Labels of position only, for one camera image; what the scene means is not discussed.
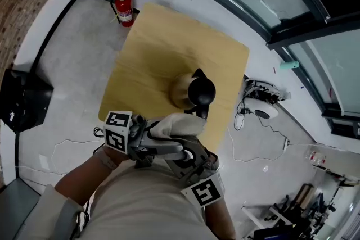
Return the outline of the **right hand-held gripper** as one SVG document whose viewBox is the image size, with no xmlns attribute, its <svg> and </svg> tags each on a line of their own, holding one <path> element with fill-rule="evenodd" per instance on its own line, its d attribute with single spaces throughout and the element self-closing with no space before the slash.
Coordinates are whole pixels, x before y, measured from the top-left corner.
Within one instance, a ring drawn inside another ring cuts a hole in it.
<svg viewBox="0 0 360 240">
<path fill-rule="evenodd" d="M 219 158 L 198 139 L 184 140 L 184 160 L 165 160 L 184 188 L 181 194 L 195 207 L 206 207 L 224 197 Z"/>
</svg>

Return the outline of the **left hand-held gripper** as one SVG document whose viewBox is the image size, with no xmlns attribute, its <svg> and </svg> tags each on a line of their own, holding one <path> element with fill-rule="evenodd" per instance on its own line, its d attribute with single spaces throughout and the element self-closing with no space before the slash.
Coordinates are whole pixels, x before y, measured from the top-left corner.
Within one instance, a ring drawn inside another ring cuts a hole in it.
<svg viewBox="0 0 360 240">
<path fill-rule="evenodd" d="M 135 161 L 136 168 L 150 167 L 159 158 L 190 158 L 191 153 L 184 149 L 186 140 L 150 139 L 158 138 L 161 120 L 149 120 L 131 111 L 110 111 L 103 125 L 105 145 Z"/>
</svg>

